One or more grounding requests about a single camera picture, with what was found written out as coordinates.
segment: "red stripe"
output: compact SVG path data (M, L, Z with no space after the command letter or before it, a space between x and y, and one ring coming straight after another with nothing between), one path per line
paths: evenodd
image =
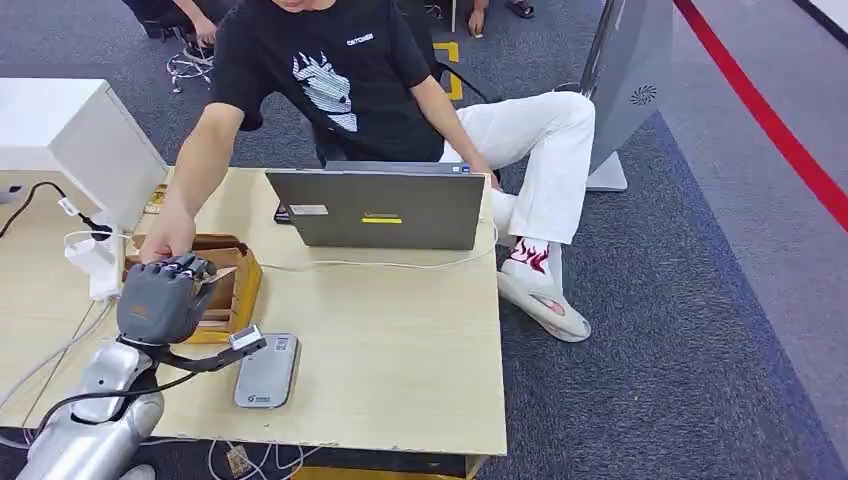
M751 82L742 67L730 55L727 48L718 39L715 32L701 12L692 4L692 0L674 0L677 9L689 22L689 26L707 53L713 58L724 78L760 124L760 127L771 139L780 153L795 169L801 180L819 199L822 205L833 215L833 218L848 231L848 196L827 175L827 172L816 162L810 152L792 134L789 127L780 119L771 105L768 104L757 87Z

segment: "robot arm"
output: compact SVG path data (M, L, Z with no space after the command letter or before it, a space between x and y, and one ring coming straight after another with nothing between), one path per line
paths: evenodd
M19 480L116 479L162 418L161 390L265 346L254 326L231 335L230 348L214 357L193 360L171 352L171 344L197 329L214 275L214 265L193 253L132 267L118 302L120 335L94 354L75 395L45 415ZM159 387L162 363L192 373Z

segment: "yellow tape mark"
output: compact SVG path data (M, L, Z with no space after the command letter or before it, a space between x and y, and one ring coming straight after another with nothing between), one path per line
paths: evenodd
M434 43L433 48L436 50L447 50L448 60L451 63L459 62L459 44L456 42ZM462 100L462 82L456 78L456 75L451 74L451 90L448 93L448 98L451 100Z
M402 218L369 218L362 217L362 223L403 223Z

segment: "power bank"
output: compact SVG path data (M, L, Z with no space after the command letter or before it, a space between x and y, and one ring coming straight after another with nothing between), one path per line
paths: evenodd
M267 346L241 361L235 402L244 408L276 408L286 403L294 377L297 337L263 335Z

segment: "black chair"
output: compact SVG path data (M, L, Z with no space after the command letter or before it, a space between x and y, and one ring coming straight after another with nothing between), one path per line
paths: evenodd
M180 10L177 4L167 2L167 9L158 16L151 18L149 11L139 10L144 3L127 2L124 4L135 15L136 20L144 28L149 38L159 38L162 43L166 43L169 38L178 38L184 46L188 45L191 36L194 34L194 25L191 20ZM209 78L209 73L212 71L212 62L201 63L192 58L185 56L185 50L172 55L165 62L165 69L171 75L171 92L181 93L183 91L180 86L180 80L186 78L202 77L206 81L207 87L212 83Z
M437 81L441 82L445 73L452 73L472 92L477 94L483 103L496 103L503 97L494 93L491 89L484 87L483 83L476 80L472 74L462 71L461 67L447 61L441 61L436 56L433 48L433 35L430 32L430 24L425 12L425 7L419 0L397 0L398 8L406 18L415 43L424 54L424 59L430 66L430 72ZM315 141L315 153L321 166L328 161L350 160L345 155L341 146L334 142L331 134L324 129L312 126L312 138Z

